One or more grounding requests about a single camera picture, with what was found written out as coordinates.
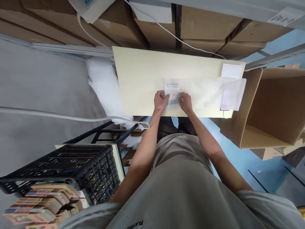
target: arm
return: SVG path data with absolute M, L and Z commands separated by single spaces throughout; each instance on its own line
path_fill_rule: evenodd
M 191 96 L 184 92 L 180 93 L 180 96 L 183 98 L 183 101 L 181 98 L 179 99 L 180 107 L 194 125 L 200 144 L 213 163 L 224 185 L 233 193 L 236 193 L 239 190 L 253 190 L 231 164 L 218 142 L 193 112 Z
M 165 96 L 164 91 L 157 91 L 154 98 L 155 110 L 150 120 L 150 128 L 145 131 L 144 136 L 134 154 L 129 171 L 109 202 L 126 203 L 131 195 L 138 189 L 148 177 L 157 145 L 157 133 L 161 114 L 166 106 L 169 94 Z

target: t-shirt sleeve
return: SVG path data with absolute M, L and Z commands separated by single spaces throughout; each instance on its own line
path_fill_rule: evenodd
M 305 220 L 288 199 L 259 191 L 242 190 L 237 197 L 269 228 L 305 228 Z
M 82 210 L 64 221 L 59 229 L 105 229 L 122 204 L 98 204 Z

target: person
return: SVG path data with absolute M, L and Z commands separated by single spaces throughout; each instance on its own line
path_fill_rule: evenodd
M 251 188 L 193 112 L 191 96 L 180 97 L 188 118 L 175 128 L 161 117 L 169 94 L 156 93 L 150 128 L 109 203 L 79 212 L 61 228 L 305 228 L 291 201 Z

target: stack of cards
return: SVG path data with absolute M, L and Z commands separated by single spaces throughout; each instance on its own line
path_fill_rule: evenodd
M 3 214 L 13 224 L 30 222 L 49 223 L 56 219 L 55 214 L 44 207 L 11 206 Z
M 67 210 L 59 211 L 56 214 L 56 219 L 50 223 L 30 223 L 25 229 L 58 229 L 59 226 L 70 217 Z
M 44 184 L 34 184 L 32 185 L 33 189 L 43 188 L 43 189 L 63 189 L 64 193 L 67 195 L 69 199 L 78 198 L 80 196 L 79 191 L 77 191 L 74 187 L 65 183 L 44 183 Z
M 13 224 L 30 223 L 26 229 L 57 229 L 83 209 L 80 192 L 69 184 L 35 184 L 25 197 L 9 207 L 4 216 Z

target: label sticker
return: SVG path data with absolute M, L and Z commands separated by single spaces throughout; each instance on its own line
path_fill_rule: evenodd
M 305 11 L 294 9 L 291 7 L 286 7 L 281 12 L 279 12 L 277 15 L 270 18 L 267 22 L 286 26 L 286 25 L 290 24 L 291 22 L 294 22 L 297 19 L 303 17 L 304 15 L 305 15 Z
M 179 104 L 180 98 L 180 86 L 179 84 L 165 84 L 164 85 L 165 95 L 170 94 L 167 101 L 167 105 Z
M 94 2 L 94 0 L 82 0 L 82 2 L 83 2 L 86 6 L 89 6 L 89 5 L 91 5 L 92 2 Z

